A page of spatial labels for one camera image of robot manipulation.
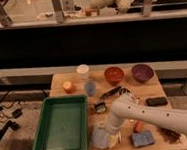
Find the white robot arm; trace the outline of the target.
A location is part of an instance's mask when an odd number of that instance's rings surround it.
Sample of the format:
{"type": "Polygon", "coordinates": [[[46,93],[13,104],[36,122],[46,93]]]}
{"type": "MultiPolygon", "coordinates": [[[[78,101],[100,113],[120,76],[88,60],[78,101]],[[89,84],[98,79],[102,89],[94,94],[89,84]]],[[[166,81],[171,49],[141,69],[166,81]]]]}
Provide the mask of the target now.
{"type": "Polygon", "coordinates": [[[113,101],[104,122],[105,130],[109,134],[116,135],[125,119],[137,119],[187,135],[187,110],[141,106],[134,99],[133,95],[123,94],[113,101]]]}

